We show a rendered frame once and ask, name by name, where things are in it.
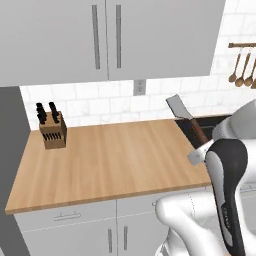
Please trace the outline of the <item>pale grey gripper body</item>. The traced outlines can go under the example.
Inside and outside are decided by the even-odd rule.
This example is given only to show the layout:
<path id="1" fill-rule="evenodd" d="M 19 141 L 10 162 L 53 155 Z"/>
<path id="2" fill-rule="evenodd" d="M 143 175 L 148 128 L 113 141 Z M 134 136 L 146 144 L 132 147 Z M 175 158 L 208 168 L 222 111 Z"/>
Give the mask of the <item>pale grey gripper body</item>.
<path id="1" fill-rule="evenodd" d="M 206 160 L 205 160 L 206 153 L 207 153 L 207 151 L 209 150 L 209 148 L 211 147 L 211 145 L 213 143 L 214 143 L 214 140 L 211 139 L 210 141 L 208 141 L 207 143 L 203 144 L 199 148 L 195 149 L 194 151 L 191 151 L 187 155 L 187 158 L 188 158 L 189 162 L 192 165 L 197 165 L 199 163 L 206 163 Z"/>

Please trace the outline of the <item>grey drawer front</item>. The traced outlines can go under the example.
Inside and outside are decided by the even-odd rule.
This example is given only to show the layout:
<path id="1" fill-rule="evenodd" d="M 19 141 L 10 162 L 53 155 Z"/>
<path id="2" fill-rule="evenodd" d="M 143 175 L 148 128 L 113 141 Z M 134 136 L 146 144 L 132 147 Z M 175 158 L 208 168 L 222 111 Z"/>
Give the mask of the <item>grey drawer front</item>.
<path id="1" fill-rule="evenodd" d="M 256 196 L 256 183 L 244 184 L 240 188 L 240 195 L 242 199 Z"/>
<path id="2" fill-rule="evenodd" d="M 117 200 L 117 216 L 129 216 L 139 213 L 154 212 L 155 206 L 152 202 L 165 196 L 204 191 L 204 187 L 192 188 L 186 190 L 168 191 L 143 196 L 135 196 Z"/>
<path id="3" fill-rule="evenodd" d="M 54 217 L 60 215 L 80 213 L 81 217 L 71 220 L 54 221 Z M 57 227 L 73 223 L 82 223 L 95 220 L 105 220 L 116 216 L 116 201 L 101 201 L 72 205 L 66 207 L 37 210 L 15 214 L 15 220 L 22 232 Z"/>

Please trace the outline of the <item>grey base cupboard door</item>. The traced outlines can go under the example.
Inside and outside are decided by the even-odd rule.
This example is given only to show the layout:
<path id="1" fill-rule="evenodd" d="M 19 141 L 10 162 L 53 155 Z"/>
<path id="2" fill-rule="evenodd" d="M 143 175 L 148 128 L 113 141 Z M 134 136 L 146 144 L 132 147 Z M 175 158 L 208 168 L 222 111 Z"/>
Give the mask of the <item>grey base cupboard door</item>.
<path id="1" fill-rule="evenodd" d="M 168 227 L 153 212 L 122 216 L 118 223 L 118 256 L 155 256 L 165 241 Z M 124 251 L 124 226 L 128 226 L 128 246 Z"/>
<path id="2" fill-rule="evenodd" d="M 114 218 L 22 232 L 30 256 L 116 256 Z M 113 251 L 108 250 L 112 229 Z"/>

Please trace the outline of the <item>wooden knife block with knives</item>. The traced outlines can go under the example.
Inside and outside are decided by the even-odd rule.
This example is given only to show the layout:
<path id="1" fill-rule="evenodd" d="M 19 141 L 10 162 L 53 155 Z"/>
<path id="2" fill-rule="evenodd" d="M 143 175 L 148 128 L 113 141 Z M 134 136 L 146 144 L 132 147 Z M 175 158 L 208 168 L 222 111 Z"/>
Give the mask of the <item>wooden knife block with knives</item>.
<path id="1" fill-rule="evenodd" d="M 66 147 L 67 127 L 62 113 L 56 109 L 53 102 L 49 103 L 50 112 L 46 112 L 41 103 L 36 104 L 39 130 L 46 149 Z"/>

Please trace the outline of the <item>tall dark grey cabinet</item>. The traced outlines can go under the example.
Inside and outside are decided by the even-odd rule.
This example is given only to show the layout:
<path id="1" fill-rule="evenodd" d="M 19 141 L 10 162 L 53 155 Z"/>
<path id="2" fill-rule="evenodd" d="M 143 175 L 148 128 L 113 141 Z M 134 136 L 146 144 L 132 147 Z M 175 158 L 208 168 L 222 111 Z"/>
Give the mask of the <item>tall dark grey cabinet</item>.
<path id="1" fill-rule="evenodd" d="M 29 256 L 13 215 L 5 207 L 30 134 L 18 87 L 0 87 L 0 248 L 4 256 Z"/>

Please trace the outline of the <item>grey wall outlet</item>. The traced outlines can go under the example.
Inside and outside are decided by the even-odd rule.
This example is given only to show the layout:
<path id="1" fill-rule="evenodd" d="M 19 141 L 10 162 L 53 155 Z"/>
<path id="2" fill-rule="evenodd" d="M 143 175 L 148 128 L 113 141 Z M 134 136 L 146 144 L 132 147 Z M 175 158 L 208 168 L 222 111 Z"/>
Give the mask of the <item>grey wall outlet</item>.
<path id="1" fill-rule="evenodd" d="M 142 96 L 146 94 L 146 80 L 135 80 L 134 81 L 134 88 L 133 88 L 133 95 L 134 96 Z"/>

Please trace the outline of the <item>wooden tool rail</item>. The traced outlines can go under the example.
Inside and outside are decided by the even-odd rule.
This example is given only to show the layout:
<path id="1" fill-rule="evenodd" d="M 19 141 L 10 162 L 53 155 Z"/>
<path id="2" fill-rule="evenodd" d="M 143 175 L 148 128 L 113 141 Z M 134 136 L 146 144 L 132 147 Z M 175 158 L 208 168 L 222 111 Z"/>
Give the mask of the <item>wooden tool rail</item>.
<path id="1" fill-rule="evenodd" d="M 255 48 L 256 43 L 229 43 L 228 48 Z"/>

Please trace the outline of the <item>grey wall cupboard door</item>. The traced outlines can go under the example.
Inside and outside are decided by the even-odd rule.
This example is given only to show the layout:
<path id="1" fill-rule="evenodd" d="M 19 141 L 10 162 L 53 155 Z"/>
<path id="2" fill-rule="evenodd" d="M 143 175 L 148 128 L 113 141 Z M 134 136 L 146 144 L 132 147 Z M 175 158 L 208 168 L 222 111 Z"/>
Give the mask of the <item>grey wall cupboard door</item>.
<path id="1" fill-rule="evenodd" d="M 121 5 L 121 68 L 116 58 Z M 225 0 L 106 0 L 110 80 L 210 74 Z"/>
<path id="2" fill-rule="evenodd" d="M 99 70 L 92 5 L 97 5 Z M 107 79 L 104 0 L 0 0 L 0 86 Z"/>

